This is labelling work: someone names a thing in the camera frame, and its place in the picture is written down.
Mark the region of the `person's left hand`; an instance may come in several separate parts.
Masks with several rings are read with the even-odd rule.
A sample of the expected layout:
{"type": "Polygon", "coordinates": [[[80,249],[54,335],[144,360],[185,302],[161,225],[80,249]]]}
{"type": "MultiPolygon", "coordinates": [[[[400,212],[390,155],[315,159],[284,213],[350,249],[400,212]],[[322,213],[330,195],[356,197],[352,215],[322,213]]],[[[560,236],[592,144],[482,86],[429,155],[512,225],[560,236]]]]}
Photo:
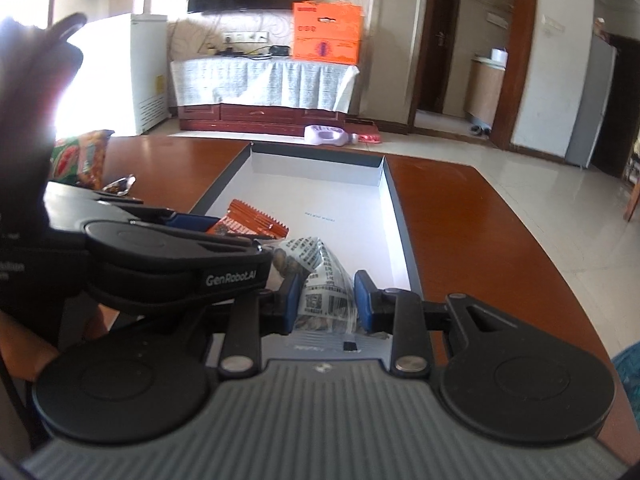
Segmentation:
{"type": "Polygon", "coordinates": [[[82,13],[40,29],[12,18],[1,22],[1,235],[17,238],[47,229],[44,206],[55,142],[58,101],[84,56],[68,42],[87,24],[82,13]]]}

